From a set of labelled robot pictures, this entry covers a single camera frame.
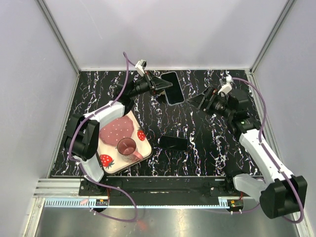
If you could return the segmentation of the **phone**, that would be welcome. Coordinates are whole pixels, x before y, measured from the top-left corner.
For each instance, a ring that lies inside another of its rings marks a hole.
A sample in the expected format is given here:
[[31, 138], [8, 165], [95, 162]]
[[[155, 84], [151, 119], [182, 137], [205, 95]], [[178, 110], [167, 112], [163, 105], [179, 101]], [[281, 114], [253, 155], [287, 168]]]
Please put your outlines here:
[[162, 74], [160, 77], [161, 79], [172, 83], [171, 87], [164, 90], [168, 105], [174, 106], [183, 103], [185, 101], [185, 97], [177, 73], [175, 71], [168, 72]]

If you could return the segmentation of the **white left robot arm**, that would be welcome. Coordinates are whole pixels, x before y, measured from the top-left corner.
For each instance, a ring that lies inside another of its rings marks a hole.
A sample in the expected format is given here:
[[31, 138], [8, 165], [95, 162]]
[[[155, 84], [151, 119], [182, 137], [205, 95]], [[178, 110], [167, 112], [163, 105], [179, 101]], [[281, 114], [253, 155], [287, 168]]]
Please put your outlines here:
[[150, 91], [156, 95], [173, 84], [149, 71], [140, 79], [128, 81], [126, 73], [124, 84], [115, 88], [113, 100], [105, 106], [85, 115], [73, 114], [66, 125], [62, 145], [68, 153], [68, 159], [80, 166], [85, 179], [91, 181], [89, 189], [97, 196], [107, 188], [101, 180], [105, 174], [97, 156], [100, 128], [127, 115], [134, 105], [133, 97]]

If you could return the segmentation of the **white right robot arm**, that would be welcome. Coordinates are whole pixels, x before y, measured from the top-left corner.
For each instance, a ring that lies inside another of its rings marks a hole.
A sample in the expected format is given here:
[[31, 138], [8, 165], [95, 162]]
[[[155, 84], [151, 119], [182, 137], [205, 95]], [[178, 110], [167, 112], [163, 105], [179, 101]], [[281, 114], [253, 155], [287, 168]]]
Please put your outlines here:
[[262, 137], [259, 124], [248, 114], [250, 102], [246, 92], [237, 89], [225, 96], [223, 92], [208, 87], [203, 93], [188, 99], [188, 103], [208, 115], [224, 118], [230, 132], [261, 171], [263, 181], [242, 171], [230, 173], [229, 180], [224, 183], [228, 195], [247, 194], [260, 204], [270, 219], [304, 212], [307, 181], [286, 168]]

